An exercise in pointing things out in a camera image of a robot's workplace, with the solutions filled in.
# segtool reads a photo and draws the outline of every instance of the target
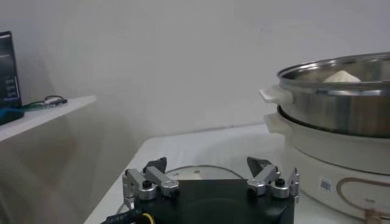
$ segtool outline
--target computer screen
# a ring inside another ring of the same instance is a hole
[[[20,107],[15,53],[11,32],[0,32],[0,108]]]

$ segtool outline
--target label sticker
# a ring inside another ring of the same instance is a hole
[[[332,188],[332,183],[330,182],[330,180],[324,178],[324,177],[321,177],[320,178],[320,182],[319,182],[319,188],[328,193],[328,194],[331,194],[331,188]]]

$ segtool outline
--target white tabletop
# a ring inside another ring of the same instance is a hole
[[[24,117],[15,121],[0,125],[0,141],[11,138],[31,128],[49,122],[55,118],[66,115],[96,101],[95,96],[85,96],[68,99],[68,102],[53,108],[29,111]]]
[[[283,136],[269,134],[265,125],[205,131],[187,135],[153,138],[146,141],[127,165],[141,170],[148,161],[167,157],[167,170],[182,166],[214,165],[234,170],[250,178],[248,156],[268,159],[282,167]],[[97,224],[115,214],[123,202],[121,174],[84,224]],[[362,224],[353,217],[328,208],[301,195],[296,206],[295,223]]]

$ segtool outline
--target electric cooker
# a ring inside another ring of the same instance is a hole
[[[346,71],[361,82],[323,82]],[[390,217],[390,53],[314,61],[284,69],[260,95],[278,105],[264,117],[285,135],[285,164],[301,189],[346,214]]]

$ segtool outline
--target white pot handle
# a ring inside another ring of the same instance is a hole
[[[273,113],[264,116],[268,131],[288,136],[291,132],[291,126],[278,114]]]
[[[278,85],[271,86],[268,89],[259,89],[258,92],[267,103],[275,103],[277,105],[289,105],[293,103],[293,94]]]

